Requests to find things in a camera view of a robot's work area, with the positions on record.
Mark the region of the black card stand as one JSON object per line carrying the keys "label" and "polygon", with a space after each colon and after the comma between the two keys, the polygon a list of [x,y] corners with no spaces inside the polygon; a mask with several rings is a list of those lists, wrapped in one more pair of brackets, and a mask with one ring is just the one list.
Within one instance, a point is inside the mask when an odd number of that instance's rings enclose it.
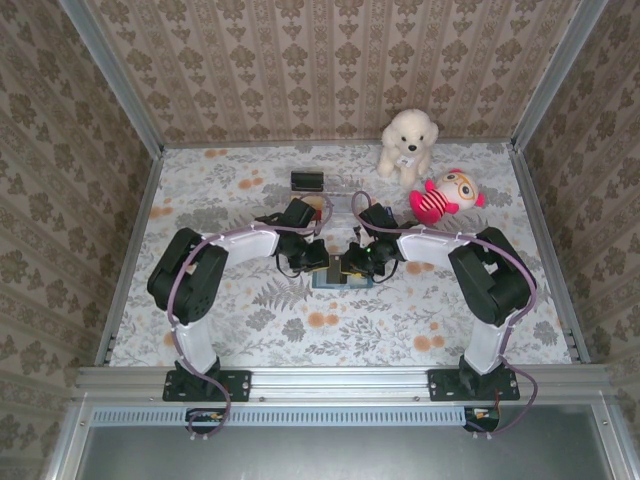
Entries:
{"label": "black card stand", "polygon": [[290,187],[294,192],[323,192],[324,173],[313,171],[292,171]]}

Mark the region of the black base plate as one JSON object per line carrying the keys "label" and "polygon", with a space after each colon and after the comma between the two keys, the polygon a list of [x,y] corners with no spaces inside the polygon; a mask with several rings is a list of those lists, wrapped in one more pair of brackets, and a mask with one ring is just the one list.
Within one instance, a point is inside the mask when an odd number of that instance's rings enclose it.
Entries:
{"label": "black base plate", "polygon": [[[214,374],[231,401],[249,399],[252,373],[248,370],[221,370]],[[224,394],[211,382],[192,375],[178,366],[165,378],[162,399],[165,402],[224,402]]]}
{"label": "black base plate", "polygon": [[430,399],[444,401],[516,401],[520,399],[515,373],[500,367],[487,375],[453,368],[427,371]]}

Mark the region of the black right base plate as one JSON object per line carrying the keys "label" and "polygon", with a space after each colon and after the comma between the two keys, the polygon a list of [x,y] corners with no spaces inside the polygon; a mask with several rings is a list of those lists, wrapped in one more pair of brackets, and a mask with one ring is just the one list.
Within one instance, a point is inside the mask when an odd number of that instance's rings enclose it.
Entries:
{"label": "black right base plate", "polygon": [[427,371],[430,399],[444,401],[516,401],[520,399],[515,373],[500,367],[487,375],[453,368]]}

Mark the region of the aluminium front rail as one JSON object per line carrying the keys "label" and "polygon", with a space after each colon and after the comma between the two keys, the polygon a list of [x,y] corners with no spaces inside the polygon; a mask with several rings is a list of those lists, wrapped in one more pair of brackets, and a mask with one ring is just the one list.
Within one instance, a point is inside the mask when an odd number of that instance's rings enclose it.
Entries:
{"label": "aluminium front rail", "polygon": [[[251,367],[250,405],[410,405],[473,404],[430,399],[427,366],[414,367]],[[606,369],[595,364],[525,365],[515,369],[523,405],[591,404],[615,396]],[[104,405],[144,405],[162,401],[166,367],[83,368],[72,399]]]}

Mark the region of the floral tablecloth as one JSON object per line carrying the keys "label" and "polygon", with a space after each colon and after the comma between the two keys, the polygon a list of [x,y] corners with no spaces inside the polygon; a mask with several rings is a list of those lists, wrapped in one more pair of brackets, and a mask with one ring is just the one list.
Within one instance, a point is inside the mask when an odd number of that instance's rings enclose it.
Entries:
{"label": "floral tablecloth", "polygon": [[[390,206],[399,222],[411,216],[395,178],[376,174],[375,145],[168,150],[119,325],[115,367],[169,366],[176,357],[166,314],[147,281],[173,235],[188,227],[215,234],[282,211],[293,170],[321,171],[335,193],[366,192]],[[431,176],[459,168],[478,182],[486,203],[448,215],[439,228],[474,233],[500,229],[534,275],[537,303],[514,329],[506,351],[513,364],[571,360],[544,267],[503,144],[439,144]],[[341,253],[351,231],[322,233]],[[308,274],[281,274],[271,258],[225,271],[205,318],[211,341],[229,367],[454,365],[468,345],[473,315],[454,274],[429,263],[397,264],[392,277],[369,289],[313,289]]]}

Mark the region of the pink plush doll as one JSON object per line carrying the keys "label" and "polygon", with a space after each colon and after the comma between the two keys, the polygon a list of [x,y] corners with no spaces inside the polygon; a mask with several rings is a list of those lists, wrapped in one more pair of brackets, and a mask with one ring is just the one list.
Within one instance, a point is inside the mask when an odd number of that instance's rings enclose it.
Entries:
{"label": "pink plush doll", "polygon": [[423,191],[413,190],[409,194],[411,210],[423,225],[435,224],[447,214],[483,207],[485,203],[475,180],[460,169],[452,169],[436,180],[428,179]]}

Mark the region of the black controller board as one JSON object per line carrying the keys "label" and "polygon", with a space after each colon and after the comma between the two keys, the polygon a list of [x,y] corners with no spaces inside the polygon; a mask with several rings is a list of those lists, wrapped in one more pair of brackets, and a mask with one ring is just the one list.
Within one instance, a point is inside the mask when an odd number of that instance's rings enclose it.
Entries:
{"label": "black controller board", "polygon": [[497,407],[465,407],[463,428],[471,433],[492,433],[500,422]]}
{"label": "black controller board", "polygon": [[185,428],[192,436],[210,436],[223,422],[225,408],[194,408],[185,414]]}

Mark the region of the aluminium side rail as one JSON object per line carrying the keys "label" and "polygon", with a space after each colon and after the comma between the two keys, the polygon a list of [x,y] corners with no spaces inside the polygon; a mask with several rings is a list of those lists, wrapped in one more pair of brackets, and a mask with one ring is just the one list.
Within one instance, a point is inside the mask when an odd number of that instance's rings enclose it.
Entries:
{"label": "aluminium side rail", "polygon": [[117,337],[119,325],[122,320],[131,282],[136,270],[137,258],[142,246],[144,232],[149,220],[156,190],[163,168],[163,150],[160,150],[151,164],[149,177],[139,205],[138,213],[131,231],[131,237],[123,260],[118,282],[104,324],[100,344],[94,360],[94,365],[103,367],[109,365],[113,345]]}
{"label": "aluminium side rail", "polygon": [[524,154],[510,143],[507,144],[507,147],[509,148],[511,164],[571,359],[574,363],[590,364],[591,357],[581,332]]}

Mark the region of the white plush dog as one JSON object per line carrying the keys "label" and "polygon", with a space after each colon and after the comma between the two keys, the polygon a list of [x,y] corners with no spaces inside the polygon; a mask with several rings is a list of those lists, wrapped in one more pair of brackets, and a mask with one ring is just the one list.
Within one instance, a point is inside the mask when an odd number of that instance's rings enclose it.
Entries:
{"label": "white plush dog", "polygon": [[377,173],[388,178],[398,171],[400,186],[411,190],[416,180],[427,173],[438,137],[438,125],[422,110],[398,113],[382,133]]}

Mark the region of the aluminium corner post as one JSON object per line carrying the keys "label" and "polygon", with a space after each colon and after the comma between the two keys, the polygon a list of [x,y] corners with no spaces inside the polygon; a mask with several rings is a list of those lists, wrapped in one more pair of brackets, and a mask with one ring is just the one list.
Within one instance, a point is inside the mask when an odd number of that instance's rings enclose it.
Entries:
{"label": "aluminium corner post", "polygon": [[162,155],[164,145],[159,129],[153,125],[140,96],[126,74],[125,67],[117,58],[89,7],[84,0],[59,0],[59,2],[111,87],[139,139],[151,158],[157,160]]}
{"label": "aluminium corner post", "polygon": [[531,140],[607,2],[608,0],[580,1],[511,137],[516,151],[523,150]]}

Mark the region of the grey metal panel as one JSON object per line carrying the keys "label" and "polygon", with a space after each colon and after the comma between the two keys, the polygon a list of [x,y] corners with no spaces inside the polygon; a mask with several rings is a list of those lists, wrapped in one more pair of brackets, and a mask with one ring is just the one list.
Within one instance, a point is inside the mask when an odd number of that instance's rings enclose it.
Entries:
{"label": "grey metal panel", "polygon": [[492,438],[460,427],[97,427],[71,413],[46,480],[629,480],[590,408],[542,406]]}

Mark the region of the clear acrylic box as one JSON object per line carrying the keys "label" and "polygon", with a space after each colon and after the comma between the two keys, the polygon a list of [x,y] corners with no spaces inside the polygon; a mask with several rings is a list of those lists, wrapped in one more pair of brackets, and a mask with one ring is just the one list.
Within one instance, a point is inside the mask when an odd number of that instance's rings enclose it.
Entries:
{"label": "clear acrylic box", "polygon": [[332,204],[332,213],[326,223],[330,231],[351,231],[359,225],[351,205],[352,193],[328,193],[327,197]]}

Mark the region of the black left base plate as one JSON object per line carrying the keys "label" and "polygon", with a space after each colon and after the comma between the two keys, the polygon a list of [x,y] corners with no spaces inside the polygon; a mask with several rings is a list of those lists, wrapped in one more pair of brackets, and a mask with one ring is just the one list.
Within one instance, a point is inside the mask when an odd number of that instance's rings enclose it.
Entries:
{"label": "black left base plate", "polygon": [[[249,399],[252,373],[248,370],[221,370],[214,374],[231,401]],[[165,378],[162,399],[165,402],[224,402],[224,394],[211,382],[192,375],[178,366]]]}

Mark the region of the aluminium back rail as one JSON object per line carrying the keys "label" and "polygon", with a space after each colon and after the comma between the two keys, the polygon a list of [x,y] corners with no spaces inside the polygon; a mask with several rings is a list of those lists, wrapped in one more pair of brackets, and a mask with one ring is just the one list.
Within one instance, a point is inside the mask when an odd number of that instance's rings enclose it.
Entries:
{"label": "aluminium back rail", "polygon": [[[512,144],[508,137],[489,138],[439,138],[436,144]],[[380,139],[340,139],[340,140],[275,140],[275,141],[237,141],[237,142],[209,142],[209,143],[166,143],[161,148],[168,149],[202,149],[202,148],[262,148],[262,147],[316,147],[316,146],[351,146],[351,145],[382,145]]]}

